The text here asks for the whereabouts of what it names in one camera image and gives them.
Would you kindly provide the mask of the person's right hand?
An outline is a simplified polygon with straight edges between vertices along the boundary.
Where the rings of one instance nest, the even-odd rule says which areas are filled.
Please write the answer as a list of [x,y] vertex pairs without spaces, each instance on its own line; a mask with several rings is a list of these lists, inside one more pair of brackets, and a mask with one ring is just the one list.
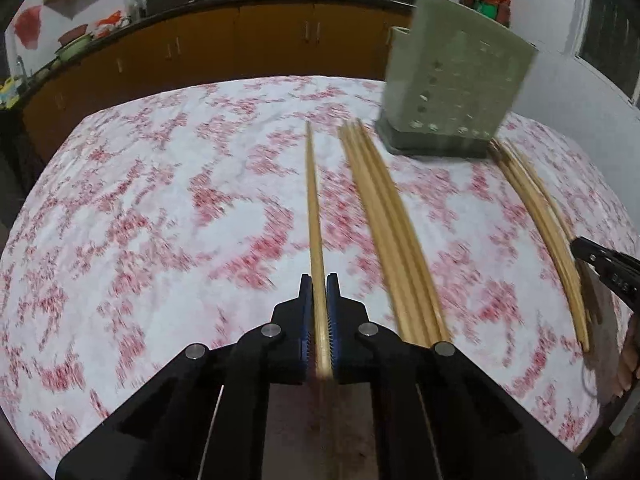
[[614,379],[614,394],[622,396],[628,391],[634,381],[639,378],[639,343],[637,336],[639,333],[639,317],[631,315],[628,323],[628,330],[620,352],[617,372]]

